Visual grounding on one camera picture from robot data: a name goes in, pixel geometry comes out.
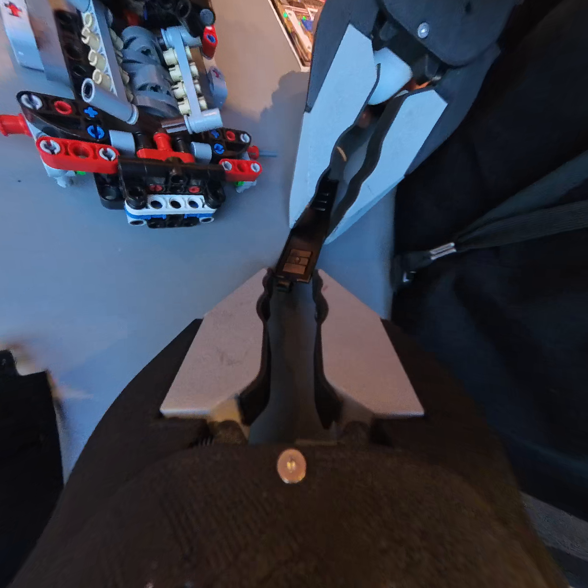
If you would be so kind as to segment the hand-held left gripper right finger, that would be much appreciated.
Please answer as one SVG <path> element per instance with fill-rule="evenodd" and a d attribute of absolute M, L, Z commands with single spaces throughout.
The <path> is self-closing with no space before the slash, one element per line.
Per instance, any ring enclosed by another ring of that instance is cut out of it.
<path fill-rule="evenodd" d="M 325 429 L 422 417 L 382 318 L 325 271 L 313 276 L 315 406 Z"/>

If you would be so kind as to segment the black curved brick panel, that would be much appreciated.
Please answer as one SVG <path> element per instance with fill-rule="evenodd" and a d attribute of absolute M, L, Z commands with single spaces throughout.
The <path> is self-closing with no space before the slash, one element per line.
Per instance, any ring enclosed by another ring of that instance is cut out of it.
<path fill-rule="evenodd" d="M 317 267 L 329 231 L 339 181 L 324 175 L 301 216 L 295 221 L 273 270 L 276 335 L 272 351 L 278 360 L 282 410 L 290 409 L 288 437 L 302 442 L 335 437 L 332 428 L 342 402 L 327 382 L 322 326 L 329 307 Z"/>

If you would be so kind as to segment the holographic sticker sheet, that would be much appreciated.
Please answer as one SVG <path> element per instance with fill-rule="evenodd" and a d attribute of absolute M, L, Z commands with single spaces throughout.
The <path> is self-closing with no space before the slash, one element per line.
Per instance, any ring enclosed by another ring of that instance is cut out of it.
<path fill-rule="evenodd" d="M 325 1 L 270 1 L 303 71 L 309 71 L 316 26 Z"/>

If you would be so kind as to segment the toy brick car model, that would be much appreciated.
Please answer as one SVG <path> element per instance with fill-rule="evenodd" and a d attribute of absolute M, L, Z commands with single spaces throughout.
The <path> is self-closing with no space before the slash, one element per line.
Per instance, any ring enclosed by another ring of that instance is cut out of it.
<path fill-rule="evenodd" d="M 92 177 L 151 229 L 209 224 L 227 187 L 256 186 L 273 154 L 222 121 L 210 1 L 1 1 L 1 19 L 18 65 L 62 90 L 19 91 L 1 135 L 31 138 L 59 186 Z"/>

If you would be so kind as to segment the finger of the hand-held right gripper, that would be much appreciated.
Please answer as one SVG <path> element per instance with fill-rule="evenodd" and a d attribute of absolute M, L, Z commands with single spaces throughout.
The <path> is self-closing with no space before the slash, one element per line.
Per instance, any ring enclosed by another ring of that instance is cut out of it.
<path fill-rule="evenodd" d="M 371 33 L 377 1 L 327 1 L 318 20 L 289 200 L 298 222 L 332 165 L 340 138 L 354 126 L 378 75 Z"/>
<path fill-rule="evenodd" d="M 404 179 L 446 106 L 434 89 L 402 93 L 391 100 L 343 168 L 326 244 Z"/>

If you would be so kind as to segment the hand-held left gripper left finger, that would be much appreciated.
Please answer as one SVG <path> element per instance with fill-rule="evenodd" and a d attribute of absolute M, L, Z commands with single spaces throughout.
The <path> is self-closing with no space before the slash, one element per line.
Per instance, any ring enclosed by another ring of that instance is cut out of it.
<path fill-rule="evenodd" d="M 252 425 L 264 411 L 271 277 L 260 270 L 205 315 L 160 406 L 164 417 Z"/>

